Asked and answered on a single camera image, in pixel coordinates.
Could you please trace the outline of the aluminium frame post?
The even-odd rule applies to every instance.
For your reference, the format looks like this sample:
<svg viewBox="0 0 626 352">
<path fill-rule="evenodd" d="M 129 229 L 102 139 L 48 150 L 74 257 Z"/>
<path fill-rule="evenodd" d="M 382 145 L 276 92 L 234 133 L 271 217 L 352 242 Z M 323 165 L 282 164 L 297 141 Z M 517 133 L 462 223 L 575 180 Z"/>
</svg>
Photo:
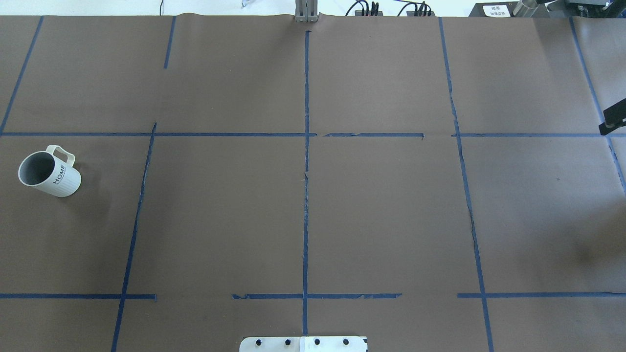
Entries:
<svg viewBox="0 0 626 352">
<path fill-rule="evenodd" d="M 296 0 L 295 22 L 313 23 L 319 20 L 318 0 Z"/>
</svg>

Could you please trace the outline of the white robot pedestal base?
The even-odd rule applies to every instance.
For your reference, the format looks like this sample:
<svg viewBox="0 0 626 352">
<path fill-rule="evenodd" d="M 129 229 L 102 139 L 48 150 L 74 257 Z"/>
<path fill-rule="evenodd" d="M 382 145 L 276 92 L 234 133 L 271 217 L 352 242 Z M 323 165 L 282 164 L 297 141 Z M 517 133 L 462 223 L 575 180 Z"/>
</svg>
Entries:
<svg viewBox="0 0 626 352">
<path fill-rule="evenodd" d="M 244 338 L 240 352 L 368 352 L 362 336 L 262 336 Z"/>
</svg>

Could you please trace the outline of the white ribbed cup with handle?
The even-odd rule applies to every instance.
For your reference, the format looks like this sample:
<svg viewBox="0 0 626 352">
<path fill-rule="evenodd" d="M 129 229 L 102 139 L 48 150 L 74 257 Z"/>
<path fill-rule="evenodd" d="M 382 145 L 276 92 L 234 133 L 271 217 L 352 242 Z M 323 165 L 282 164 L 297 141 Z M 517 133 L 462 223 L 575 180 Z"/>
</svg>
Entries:
<svg viewBox="0 0 626 352">
<path fill-rule="evenodd" d="M 19 181 L 57 198 L 67 198 L 81 185 L 81 174 L 74 168 L 76 156 L 60 145 L 29 154 L 18 168 Z"/>
</svg>

